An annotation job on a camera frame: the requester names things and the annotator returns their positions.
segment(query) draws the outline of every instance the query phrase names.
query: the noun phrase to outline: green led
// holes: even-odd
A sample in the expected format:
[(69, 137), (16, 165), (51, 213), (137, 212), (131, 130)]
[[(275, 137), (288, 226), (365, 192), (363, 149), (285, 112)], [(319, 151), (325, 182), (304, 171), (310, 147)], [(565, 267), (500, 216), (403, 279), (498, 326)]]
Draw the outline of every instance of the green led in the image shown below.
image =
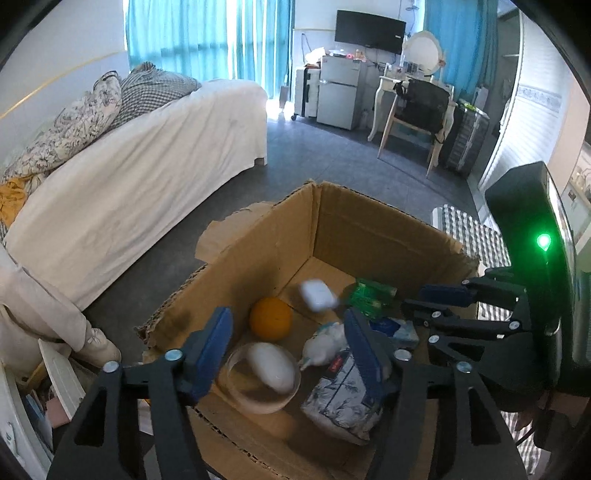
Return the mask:
[(547, 252), (550, 248), (550, 244), (552, 243), (552, 237), (547, 233), (542, 233), (538, 236), (536, 242), (538, 247), (540, 247), (544, 252)]

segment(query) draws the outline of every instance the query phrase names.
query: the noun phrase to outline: white sheet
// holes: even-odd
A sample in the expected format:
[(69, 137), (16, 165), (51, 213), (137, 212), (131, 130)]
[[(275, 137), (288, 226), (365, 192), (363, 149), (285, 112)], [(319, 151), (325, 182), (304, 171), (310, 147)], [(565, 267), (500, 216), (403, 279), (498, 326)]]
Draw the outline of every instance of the white sheet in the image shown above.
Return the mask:
[(31, 195), (7, 251), (85, 309), (191, 210), (267, 156), (266, 101), (254, 82), (213, 80), (113, 130)]

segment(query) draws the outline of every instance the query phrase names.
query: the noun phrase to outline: black monitor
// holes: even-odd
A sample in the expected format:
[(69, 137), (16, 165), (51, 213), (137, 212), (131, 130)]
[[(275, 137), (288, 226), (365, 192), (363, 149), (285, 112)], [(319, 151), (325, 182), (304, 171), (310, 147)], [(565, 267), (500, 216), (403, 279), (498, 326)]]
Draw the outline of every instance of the black monitor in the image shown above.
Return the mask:
[(335, 41), (363, 45), (400, 55), (406, 23), (395, 18), (338, 10)]
[(512, 168), (485, 197), (509, 251), (514, 281), (527, 289), (551, 384), (590, 395), (591, 275), (577, 270), (573, 234), (546, 165)]

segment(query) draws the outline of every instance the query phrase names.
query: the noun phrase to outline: floor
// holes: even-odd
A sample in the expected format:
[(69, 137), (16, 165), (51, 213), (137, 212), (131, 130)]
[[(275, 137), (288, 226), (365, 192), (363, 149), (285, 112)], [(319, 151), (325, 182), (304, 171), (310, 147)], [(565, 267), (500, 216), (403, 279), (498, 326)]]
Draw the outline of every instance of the floor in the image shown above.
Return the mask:
[(269, 118), (268, 165), (255, 166), (226, 183), (146, 252), (85, 310), (122, 351), (124, 363), (141, 360), (144, 344), (134, 332), (176, 291), (201, 262), (197, 239), (212, 220), (263, 200), (280, 200), (306, 180), (332, 181), (393, 205), (430, 223), (431, 211), (449, 203), (476, 216), (467, 183), (435, 169), (428, 151), (391, 137), (377, 159), (381, 135), (344, 131), (286, 115)]

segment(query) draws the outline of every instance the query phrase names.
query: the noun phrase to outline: orange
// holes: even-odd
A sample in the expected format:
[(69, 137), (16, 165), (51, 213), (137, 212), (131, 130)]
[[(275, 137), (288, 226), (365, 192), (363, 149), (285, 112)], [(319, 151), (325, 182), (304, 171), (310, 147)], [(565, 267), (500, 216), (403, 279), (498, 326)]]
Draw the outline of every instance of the orange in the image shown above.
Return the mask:
[(291, 330), (291, 308), (275, 297), (256, 302), (249, 319), (252, 332), (261, 340), (276, 342), (285, 338)]

